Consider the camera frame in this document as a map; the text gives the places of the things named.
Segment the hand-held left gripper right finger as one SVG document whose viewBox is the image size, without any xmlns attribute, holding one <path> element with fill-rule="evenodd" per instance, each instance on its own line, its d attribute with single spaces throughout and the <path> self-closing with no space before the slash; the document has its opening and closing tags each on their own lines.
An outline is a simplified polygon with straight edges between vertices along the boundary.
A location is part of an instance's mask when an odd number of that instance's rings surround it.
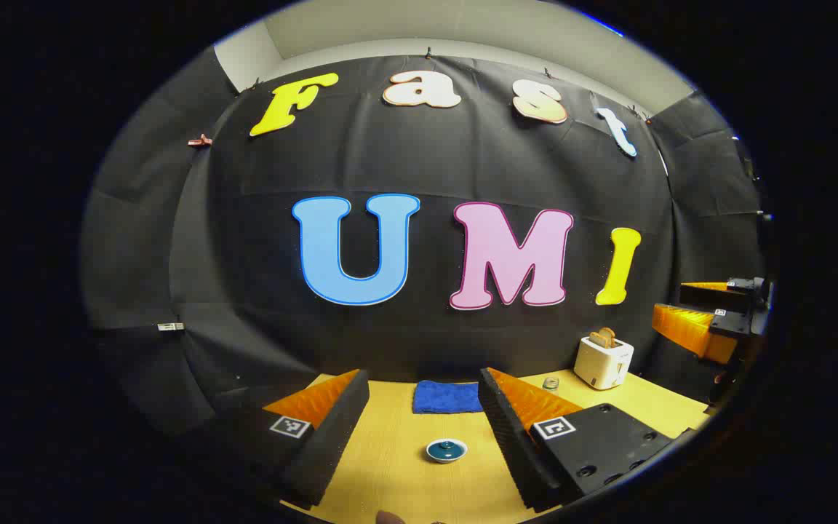
<svg viewBox="0 0 838 524">
<path fill-rule="evenodd" d="M 605 491 L 698 427 L 698 403 L 633 374 L 596 390 L 572 371 L 479 373 L 479 400 L 526 508 L 542 513 Z"/>
</svg>

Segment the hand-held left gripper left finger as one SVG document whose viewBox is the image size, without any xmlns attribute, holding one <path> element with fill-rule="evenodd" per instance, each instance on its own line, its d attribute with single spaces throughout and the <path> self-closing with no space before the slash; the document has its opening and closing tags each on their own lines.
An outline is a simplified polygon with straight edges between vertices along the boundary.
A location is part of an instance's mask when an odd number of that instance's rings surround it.
<svg viewBox="0 0 838 524">
<path fill-rule="evenodd" d="M 227 484 L 303 509 L 321 504 L 369 398 L 363 369 L 250 398 L 226 419 Z"/>
</svg>

